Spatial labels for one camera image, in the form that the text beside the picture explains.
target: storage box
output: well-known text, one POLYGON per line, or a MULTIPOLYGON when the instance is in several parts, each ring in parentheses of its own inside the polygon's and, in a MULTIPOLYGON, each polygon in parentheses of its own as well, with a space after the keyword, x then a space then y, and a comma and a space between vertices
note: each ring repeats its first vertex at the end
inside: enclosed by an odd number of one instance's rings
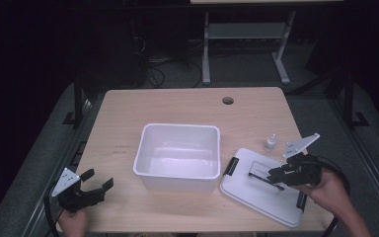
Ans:
POLYGON ((149 123, 133 171, 148 189, 213 191, 220 175, 220 131, 211 125, 149 123))

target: background table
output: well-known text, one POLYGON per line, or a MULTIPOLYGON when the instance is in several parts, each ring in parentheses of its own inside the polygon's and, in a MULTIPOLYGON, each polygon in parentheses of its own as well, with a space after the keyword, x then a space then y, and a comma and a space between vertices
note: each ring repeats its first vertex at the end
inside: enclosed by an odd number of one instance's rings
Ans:
POLYGON ((106 200, 89 208, 91 232, 261 232, 324 230, 332 215, 307 201, 303 221, 290 229, 226 197, 212 193, 147 190, 132 166, 143 126, 150 122, 216 125, 221 132, 221 174, 242 147, 284 162, 286 141, 301 138, 278 88, 123 90, 106 93, 77 173, 95 169, 83 190, 114 178, 106 200), (222 99, 231 97, 232 105, 222 99))

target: gray carpet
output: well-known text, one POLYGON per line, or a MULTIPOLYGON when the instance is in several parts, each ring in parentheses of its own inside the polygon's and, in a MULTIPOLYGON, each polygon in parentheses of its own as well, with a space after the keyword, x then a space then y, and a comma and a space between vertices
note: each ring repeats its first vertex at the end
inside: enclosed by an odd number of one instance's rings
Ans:
MULTIPOLYGON (((227 57, 211 57, 212 84, 209 87, 260 87, 276 86, 283 91, 295 89, 316 75, 304 69, 311 45, 291 45, 283 61, 292 80, 291 85, 282 86, 272 64, 269 47, 255 53, 239 53, 227 57)), ((193 62, 200 65, 200 57, 193 62)), ((192 64, 178 62, 157 67, 165 74, 162 88, 187 88, 199 79, 199 71, 192 64)), ((152 88, 146 81, 140 88, 152 88)), ((344 170, 351 183, 351 199, 367 221, 373 236, 379 236, 379 189, 362 159, 362 151, 356 141, 366 148, 376 169, 379 171, 379 115, 365 92, 355 89, 354 110, 362 112, 370 123, 357 127, 355 131, 345 128, 340 118, 340 96, 330 101, 323 97, 326 83, 320 84, 301 96, 288 96, 287 101, 303 136, 315 132, 321 134, 308 151, 336 161, 344 170)), ((0 237, 44 236, 48 227, 42 213, 42 196, 49 182, 69 164, 81 141, 86 141, 92 129, 98 109, 104 98, 101 91, 92 105, 84 108, 81 126, 62 124, 65 116, 73 112, 73 89, 68 87, 60 98, 47 124, 27 157, 20 173, 0 205, 0 237)), ((267 236, 320 236, 321 233, 267 233, 267 236)), ((340 225, 332 236, 345 236, 340 225)))

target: hand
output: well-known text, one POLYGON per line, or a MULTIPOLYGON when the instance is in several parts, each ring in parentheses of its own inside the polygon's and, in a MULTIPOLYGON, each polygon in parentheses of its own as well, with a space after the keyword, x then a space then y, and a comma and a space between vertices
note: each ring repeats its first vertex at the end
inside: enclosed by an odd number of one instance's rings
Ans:
POLYGON ((66 237, 84 237, 88 228, 88 212, 82 208, 75 213, 62 210, 58 223, 66 237))
POLYGON ((364 219, 358 213, 343 187, 341 179, 333 172, 322 169, 321 183, 316 187, 295 186, 316 204, 331 212, 343 222, 350 237, 371 236, 364 219))

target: small white bottle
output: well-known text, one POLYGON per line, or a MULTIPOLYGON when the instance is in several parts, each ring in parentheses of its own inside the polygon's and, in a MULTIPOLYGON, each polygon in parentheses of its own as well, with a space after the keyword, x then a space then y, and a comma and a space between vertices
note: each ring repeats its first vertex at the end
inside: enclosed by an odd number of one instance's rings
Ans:
POLYGON ((275 146, 275 143, 276 143, 276 136, 275 136, 275 134, 273 134, 272 136, 270 136, 266 140, 265 151, 270 152, 273 149, 273 147, 275 146))

